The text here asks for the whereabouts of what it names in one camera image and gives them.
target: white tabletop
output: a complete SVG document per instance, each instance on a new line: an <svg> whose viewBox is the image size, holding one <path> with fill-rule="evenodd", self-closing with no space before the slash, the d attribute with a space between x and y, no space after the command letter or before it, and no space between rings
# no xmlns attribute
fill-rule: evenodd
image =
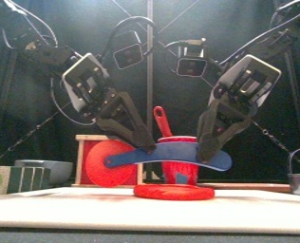
<svg viewBox="0 0 300 243"><path fill-rule="evenodd" d="M130 188L56 188L0 196L0 227L300 234L300 196L215 190L215 198L138 198Z"/></svg>

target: black curtain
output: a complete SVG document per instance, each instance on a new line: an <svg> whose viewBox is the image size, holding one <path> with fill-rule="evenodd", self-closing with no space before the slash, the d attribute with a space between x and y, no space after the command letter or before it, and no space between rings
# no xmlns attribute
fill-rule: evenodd
<svg viewBox="0 0 300 243"><path fill-rule="evenodd" d="M146 16L146 0L16 0L48 24L59 39L80 54L99 54L114 26L131 15ZM269 28L274 12L273 1L261 0L183 0L154 1L154 22L163 45L188 39L206 38L210 53L222 61L257 35ZM134 25L139 39L146 42L144 29ZM215 80L184 78L164 67L163 48L154 52L154 105L163 106L174 135L195 135L196 120L206 109ZM300 42L293 50L295 75L300 86ZM283 75L255 117L259 125L287 146L300 147L297 112L287 80L283 55L271 60ZM119 90L130 93L139 114L146 121L146 61L119 70L112 60L107 69ZM60 105L68 102L55 81L55 94ZM12 165L16 159L52 159L75 162L78 134L104 134L96 127L75 125L63 115L56 115L40 128L47 118L58 112L50 99L50 79L37 66L8 50L0 31L0 155L32 130L33 135L15 146L0 159L0 165ZM64 112L79 117L71 107ZM154 124L154 138L160 132ZM201 178L237 181L285 181L287 154L251 125L227 142L223 150L234 160L233 169L225 173L201 168ZM160 175L160 166L154 165Z"/></svg>

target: metal pole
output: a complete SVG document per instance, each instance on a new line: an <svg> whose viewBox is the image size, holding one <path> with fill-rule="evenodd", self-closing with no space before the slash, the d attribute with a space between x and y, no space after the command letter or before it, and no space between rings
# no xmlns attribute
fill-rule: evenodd
<svg viewBox="0 0 300 243"><path fill-rule="evenodd" d="M147 0L147 18L154 19L154 2ZM152 28L147 26L147 49L154 45L152 43ZM146 93L146 126L150 134L152 134L152 106L154 106L154 86L152 86L152 53L147 56L147 93ZM146 164L146 178L152 177L152 165Z"/></svg>
<svg viewBox="0 0 300 243"><path fill-rule="evenodd" d="M277 9L282 4L289 1L274 0L274 8ZM290 50L285 53L285 61L287 66L287 79L291 91L293 105L295 110L297 128L300 132L300 91L298 91L298 81L293 64L293 57Z"/></svg>

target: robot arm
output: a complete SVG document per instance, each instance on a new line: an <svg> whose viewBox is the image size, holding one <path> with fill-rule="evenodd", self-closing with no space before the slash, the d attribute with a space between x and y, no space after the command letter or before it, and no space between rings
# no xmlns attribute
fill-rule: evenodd
<svg viewBox="0 0 300 243"><path fill-rule="evenodd" d="M155 143L134 102L126 92L111 87L110 75L96 58L90 53L82 56L70 47L58 47L55 40L37 32L24 9L9 0L0 0L0 27L7 46L45 64L51 74L63 79L78 113L135 147L154 150Z"/></svg>
<svg viewBox="0 0 300 243"><path fill-rule="evenodd" d="M209 108L198 121L198 158L206 162L257 114L281 71L267 60L285 52L300 37L300 0L282 6L273 17L283 22L251 40L221 63L223 74L213 88Z"/></svg>

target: cardboard box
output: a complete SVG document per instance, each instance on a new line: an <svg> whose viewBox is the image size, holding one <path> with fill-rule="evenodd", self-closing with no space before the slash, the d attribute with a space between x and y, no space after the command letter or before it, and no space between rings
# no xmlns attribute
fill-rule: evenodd
<svg viewBox="0 0 300 243"><path fill-rule="evenodd" d="M0 195L47 189L50 173L47 168L0 166Z"/></svg>

